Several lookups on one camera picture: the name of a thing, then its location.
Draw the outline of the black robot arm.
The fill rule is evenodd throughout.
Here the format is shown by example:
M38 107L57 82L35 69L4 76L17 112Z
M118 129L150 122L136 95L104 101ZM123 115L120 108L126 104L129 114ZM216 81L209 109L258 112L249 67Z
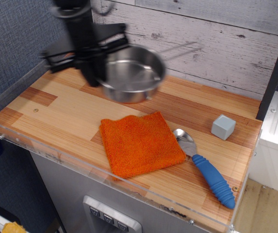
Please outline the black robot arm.
M129 46L126 24L96 24L88 0L55 0L52 14L63 21L66 33L42 51L52 73L67 68L81 71L91 87L106 81L108 54Z

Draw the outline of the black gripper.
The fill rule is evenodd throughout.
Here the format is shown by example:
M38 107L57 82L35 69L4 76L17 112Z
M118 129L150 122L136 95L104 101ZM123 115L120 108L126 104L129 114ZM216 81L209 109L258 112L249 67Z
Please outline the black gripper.
M129 47L125 23L96 24L88 16L63 17L67 32L41 52L54 73L77 67L91 87L106 81L106 56ZM90 61L94 61L95 72Z

